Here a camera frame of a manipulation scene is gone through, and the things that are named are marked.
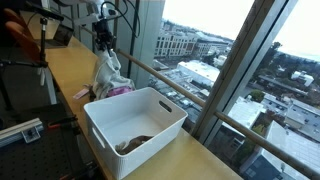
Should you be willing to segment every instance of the white plastic bin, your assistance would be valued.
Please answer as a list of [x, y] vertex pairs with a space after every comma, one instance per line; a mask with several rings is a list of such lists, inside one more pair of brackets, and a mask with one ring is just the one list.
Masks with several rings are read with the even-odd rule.
[[[88, 103], [84, 106], [89, 136], [116, 179], [122, 179], [178, 134], [187, 113], [152, 88]], [[154, 136], [126, 155], [115, 146], [137, 136]]]

